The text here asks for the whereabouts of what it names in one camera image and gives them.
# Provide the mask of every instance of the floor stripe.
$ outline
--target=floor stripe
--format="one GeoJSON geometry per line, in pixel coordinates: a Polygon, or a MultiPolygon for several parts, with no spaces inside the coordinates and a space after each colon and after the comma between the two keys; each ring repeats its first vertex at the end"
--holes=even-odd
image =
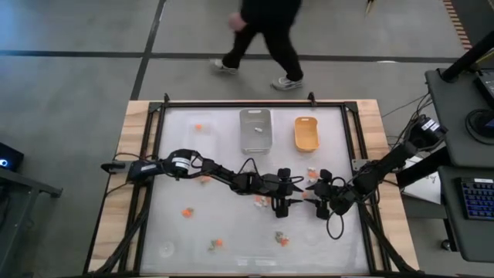
{"type": "Polygon", "coordinates": [[[151,51],[153,50],[154,40],[156,39],[157,29],[160,25],[161,15],[163,14],[164,3],[166,0],[160,0],[157,4],[156,14],[154,15],[153,25],[149,31],[149,36],[147,37],[146,48],[144,49],[144,56],[140,61],[139,70],[137,71],[136,81],[134,82],[134,87],[132,88],[132,93],[130,94],[130,100],[138,100],[140,94],[140,88],[144,81],[144,75],[146,75],[147,64],[149,63],[149,58],[151,57],[151,51]]]}
{"type": "MultiPolygon", "coordinates": [[[[151,53],[152,59],[221,59],[222,53],[151,53]]],[[[271,60],[269,54],[246,54],[247,60],[271,60]]],[[[397,63],[454,63],[458,57],[400,57],[400,56],[338,56],[299,55],[300,61],[320,62],[397,62],[397,63]]]]}
{"type": "Polygon", "coordinates": [[[97,52],[97,51],[37,51],[37,50],[0,50],[0,56],[34,57],[87,57],[87,58],[142,58],[144,53],[97,52]]]}
{"type": "Polygon", "coordinates": [[[458,38],[460,39],[460,42],[462,43],[463,49],[468,50],[472,48],[472,44],[470,43],[470,40],[465,32],[465,29],[463,29],[463,25],[460,22],[460,19],[458,17],[458,14],[456,13],[455,7],[449,0],[443,0],[442,1],[446,7],[446,11],[448,12],[449,18],[451,19],[451,22],[453,23],[453,26],[455,27],[456,34],[458,35],[458,38]]]}

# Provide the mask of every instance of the hand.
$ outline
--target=hand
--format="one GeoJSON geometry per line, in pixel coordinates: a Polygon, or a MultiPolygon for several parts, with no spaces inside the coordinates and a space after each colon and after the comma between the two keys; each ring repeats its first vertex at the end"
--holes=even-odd
{"type": "Polygon", "coordinates": [[[236,32],[240,32],[247,25],[242,17],[240,16],[240,12],[234,12],[228,17],[228,25],[236,32]]]}

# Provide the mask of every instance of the black jacket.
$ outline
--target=black jacket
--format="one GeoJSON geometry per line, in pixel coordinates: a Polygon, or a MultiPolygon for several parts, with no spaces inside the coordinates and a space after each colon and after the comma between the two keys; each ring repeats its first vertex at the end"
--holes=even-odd
{"type": "Polygon", "coordinates": [[[302,0],[243,0],[240,14],[245,22],[264,26],[290,26],[302,0]]]}

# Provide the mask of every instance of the shoe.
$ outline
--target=shoe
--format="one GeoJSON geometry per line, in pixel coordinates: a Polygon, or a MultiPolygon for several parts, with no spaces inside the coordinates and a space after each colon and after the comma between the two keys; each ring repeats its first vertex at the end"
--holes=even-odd
{"type": "Polygon", "coordinates": [[[291,90],[291,89],[299,88],[302,85],[303,85],[302,80],[292,81],[286,77],[280,77],[277,80],[273,80],[271,82],[271,86],[277,90],[291,90]]]}
{"type": "Polygon", "coordinates": [[[229,74],[237,74],[238,70],[236,68],[229,68],[223,65],[223,61],[220,59],[212,59],[209,60],[211,64],[211,68],[219,73],[229,73],[229,74]]]}

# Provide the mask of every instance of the black pants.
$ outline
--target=black pants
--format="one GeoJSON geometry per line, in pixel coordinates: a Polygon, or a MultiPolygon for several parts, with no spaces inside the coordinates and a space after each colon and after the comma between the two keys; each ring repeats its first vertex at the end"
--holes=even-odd
{"type": "Polygon", "coordinates": [[[303,72],[300,68],[299,57],[290,41],[289,31],[290,27],[256,28],[253,25],[247,25],[242,31],[235,33],[233,49],[223,57],[223,65],[237,69],[250,42],[258,32],[261,32],[271,57],[286,71],[286,78],[292,81],[301,80],[303,72]]]}

